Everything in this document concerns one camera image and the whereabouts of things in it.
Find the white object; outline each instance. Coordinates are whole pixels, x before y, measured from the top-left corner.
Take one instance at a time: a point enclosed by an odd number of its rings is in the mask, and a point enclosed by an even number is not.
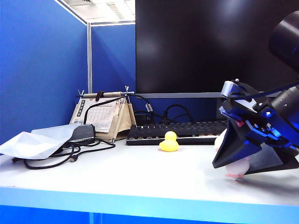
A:
[[[80,124],[21,132],[0,146],[0,153],[22,159],[45,159],[59,149]]]
[[[214,144],[214,149],[216,151],[219,150],[219,148],[223,142],[225,133],[226,133],[226,129],[220,134],[219,137],[216,138],[215,144]],[[244,174],[249,169],[249,157],[232,162],[232,163],[226,165],[225,167],[226,167],[226,171],[227,171],[227,174],[225,176],[229,176],[229,177],[233,177],[233,178],[244,177]]]

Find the ceiling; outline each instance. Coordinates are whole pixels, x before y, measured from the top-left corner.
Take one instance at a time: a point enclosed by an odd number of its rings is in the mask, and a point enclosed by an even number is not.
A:
[[[135,0],[59,0],[92,25],[135,23]]]

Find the white plastic bag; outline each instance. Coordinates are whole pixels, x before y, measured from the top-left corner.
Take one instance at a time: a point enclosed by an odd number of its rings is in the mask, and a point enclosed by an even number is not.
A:
[[[79,124],[21,132],[0,146],[0,153],[22,159],[45,159],[58,150]]]

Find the calendar page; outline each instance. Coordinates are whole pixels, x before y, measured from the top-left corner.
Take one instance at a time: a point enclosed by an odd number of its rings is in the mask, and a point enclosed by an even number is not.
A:
[[[94,98],[81,98],[79,100],[76,111],[71,119],[71,124],[83,124],[86,110],[97,103],[102,103],[113,98],[100,98],[95,101]],[[108,104],[91,108],[87,114],[87,124],[93,124],[96,132],[108,133],[112,124],[114,115],[118,115],[121,100],[116,100]]]

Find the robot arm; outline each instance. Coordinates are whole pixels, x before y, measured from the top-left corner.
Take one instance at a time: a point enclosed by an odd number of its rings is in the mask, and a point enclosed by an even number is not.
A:
[[[288,15],[274,29],[270,51],[299,71],[299,11]],[[299,82],[272,92],[259,93],[239,80],[226,81],[226,98],[220,112],[228,118],[228,129],[213,161],[215,168],[249,157],[246,174],[298,168]]]

